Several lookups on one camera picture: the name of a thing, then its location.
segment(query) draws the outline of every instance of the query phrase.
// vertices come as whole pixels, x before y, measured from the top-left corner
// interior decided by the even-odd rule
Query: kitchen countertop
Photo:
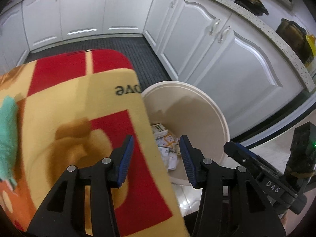
[[[6,6],[2,13],[7,11],[9,8],[13,7],[14,5],[20,3],[23,0],[15,0]],[[295,52],[289,47],[289,45],[266,23],[260,20],[257,16],[246,10],[245,8],[237,5],[233,1],[230,0],[212,0],[216,3],[219,3],[223,7],[231,10],[232,12],[236,13],[243,19],[247,20],[251,25],[258,28],[258,30],[266,36],[274,45],[275,47],[281,52],[285,59],[289,62],[290,65],[293,66],[293,70],[296,72],[297,76],[301,79],[301,83],[309,92],[315,88],[315,83],[312,80],[309,72],[295,54]]]

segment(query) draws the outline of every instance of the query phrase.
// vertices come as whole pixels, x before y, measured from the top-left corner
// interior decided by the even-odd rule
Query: green towel
[[[18,149],[17,110],[15,100],[6,96],[0,108],[0,179],[7,180],[12,190],[17,185],[12,171]]]

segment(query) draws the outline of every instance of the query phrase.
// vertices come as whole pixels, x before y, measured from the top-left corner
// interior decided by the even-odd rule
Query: trash can
[[[177,138],[185,134],[206,158],[220,165],[225,161],[223,146],[230,141],[228,125],[208,95],[186,83],[164,81],[148,87],[142,97],[152,125],[162,123]],[[191,185],[182,160],[169,171],[169,177],[172,183]]]

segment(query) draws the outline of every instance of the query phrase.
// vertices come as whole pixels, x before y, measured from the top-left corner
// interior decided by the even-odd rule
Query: cabinet handle
[[[230,29],[231,29],[231,27],[228,26],[228,27],[222,32],[221,37],[220,37],[220,39],[218,40],[219,43],[221,43],[221,42],[223,41],[225,35],[227,34],[228,31],[230,31]]]
[[[176,4],[176,1],[177,1],[177,0],[172,0],[172,1],[171,1],[171,8],[173,8],[173,6]]]
[[[220,24],[221,19],[218,19],[212,26],[212,29],[210,31],[210,36],[212,36],[214,34],[214,31],[216,30],[216,28],[218,27],[218,25]]]

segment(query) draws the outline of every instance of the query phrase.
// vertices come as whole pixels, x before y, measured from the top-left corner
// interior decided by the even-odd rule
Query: dark gray carpet
[[[112,49],[123,53],[132,63],[142,90],[155,83],[170,80],[163,65],[146,39],[142,37],[102,38],[63,44],[37,53],[30,53],[26,63],[61,53],[89,49]]]

